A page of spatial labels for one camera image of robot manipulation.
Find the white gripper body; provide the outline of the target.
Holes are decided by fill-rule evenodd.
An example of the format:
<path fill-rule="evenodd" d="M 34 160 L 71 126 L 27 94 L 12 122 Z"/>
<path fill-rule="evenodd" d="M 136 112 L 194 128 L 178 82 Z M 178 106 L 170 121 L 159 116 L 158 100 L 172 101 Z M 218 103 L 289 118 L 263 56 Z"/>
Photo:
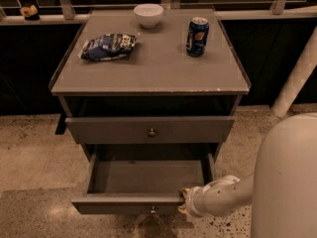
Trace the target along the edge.
<path fill-rule="evenodd" d="M 231 214 L 241 204 L 237 190 L 239 181 L 235 176 L 225 176 L 204 186 L 187 188 L 185 213 L 192 217 L 223 217 Z"/>

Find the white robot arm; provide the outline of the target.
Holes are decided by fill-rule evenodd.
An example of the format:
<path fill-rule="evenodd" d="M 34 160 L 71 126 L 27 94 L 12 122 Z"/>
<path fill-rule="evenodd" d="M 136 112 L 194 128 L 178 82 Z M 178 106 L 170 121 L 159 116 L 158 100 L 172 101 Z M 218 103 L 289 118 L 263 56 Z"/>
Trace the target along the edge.
<path fill-rule="evenodd" d="M 183 188 L 178 210 L 227 216 L 252 207 L 252 238 L 317 238 L 317 113 L 288 117 L 264 137 L 254 172 Z"/>

